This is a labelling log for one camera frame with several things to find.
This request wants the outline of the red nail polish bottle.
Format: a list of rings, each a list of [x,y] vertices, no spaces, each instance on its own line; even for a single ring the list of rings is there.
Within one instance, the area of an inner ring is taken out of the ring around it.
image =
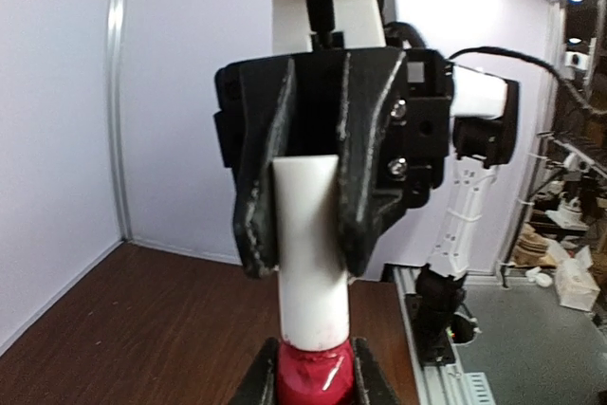
[[[351,341],[321,352],[299,350],[281,341],[277,355],[279,404],[353,404],[355,355]]]

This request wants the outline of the white nail polish cap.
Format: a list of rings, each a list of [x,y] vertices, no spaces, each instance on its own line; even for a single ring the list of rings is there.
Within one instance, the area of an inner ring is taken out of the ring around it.
[[[281,335],[306,352],[349,337],[348,273],[338,246],[336,156],[276,158]]]

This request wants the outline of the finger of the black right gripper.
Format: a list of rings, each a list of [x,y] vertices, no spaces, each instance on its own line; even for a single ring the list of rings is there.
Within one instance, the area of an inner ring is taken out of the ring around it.
[[[365,273],[378,239],[406,211],[401,191],[377,189],[381,146],[405,70],[399,49],[345,53],[336,126],[338,241],[354,277]]]
[[[255,279],[278,264],[271,161],[286,152],[297,98],[292,58],[240,64],[244,139],[235,178],[233,234],[245,273]]]

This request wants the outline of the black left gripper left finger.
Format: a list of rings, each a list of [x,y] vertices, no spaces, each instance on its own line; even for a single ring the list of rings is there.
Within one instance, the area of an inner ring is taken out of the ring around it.
[[[268,338],[243,376],[229,405],[276,405],[279,341]]]

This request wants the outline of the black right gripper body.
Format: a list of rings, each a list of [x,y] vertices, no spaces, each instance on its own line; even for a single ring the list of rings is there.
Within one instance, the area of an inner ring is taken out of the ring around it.
[[[215,87],[219,110],[215,121],[224,163],[232,170],[234,180],[244,139],[240,64],[271,58],[294,60],[296,104],[286,152],[275,158],[339,157],[336,126],[343,64],[349,50],[265,57],[229,64],[217,71]],[[449,64],[438,52],[430,49],[399,50],[405,52],[406,80],[399,83],[394,92],[395,104],[381,146],[377,189],[399,190],[404,208],[420,207],[427,201],[430,191],[443,180],[444,161],[449,151],[453,83]]]

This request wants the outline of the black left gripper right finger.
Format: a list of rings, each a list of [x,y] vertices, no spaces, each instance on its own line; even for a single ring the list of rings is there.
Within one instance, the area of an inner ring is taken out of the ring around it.
[[[400,400],[385,377],[365,338],[352,338],[354,352],[354,404],[398,405]]]

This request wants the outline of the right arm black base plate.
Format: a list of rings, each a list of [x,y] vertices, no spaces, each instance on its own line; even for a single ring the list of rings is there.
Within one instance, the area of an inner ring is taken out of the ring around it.
[[[418,363],[422,367],[453,365],[456,362],[455,348],[459,345],[456,345],[451,341],[451,335],[449,333],[451,323],[433,343],[427,342],[426,337],[422,335],[422,329],[419,327],[418,323],[420,303],[421,297],[419,295],[413,293],[405,294],[404,304],[406,305],[406,315],[409,318],[413,330],[414,350],[417,355]],[[453,316],[455,314],[461,314],[469,318],[475,317],[466,304],[460,304]]]

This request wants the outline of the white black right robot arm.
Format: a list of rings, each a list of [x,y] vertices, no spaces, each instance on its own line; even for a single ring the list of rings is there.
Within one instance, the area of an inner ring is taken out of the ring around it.
[[[274,53],[216,72],[214,120],[244,270],[281,272],[284,336],[303,351],[344,340],[346,280],[451,180],[412,318],[418,355],[438,360],[487,190],[512,157],[519,85],[448,61],[382,6],[274,0]]]

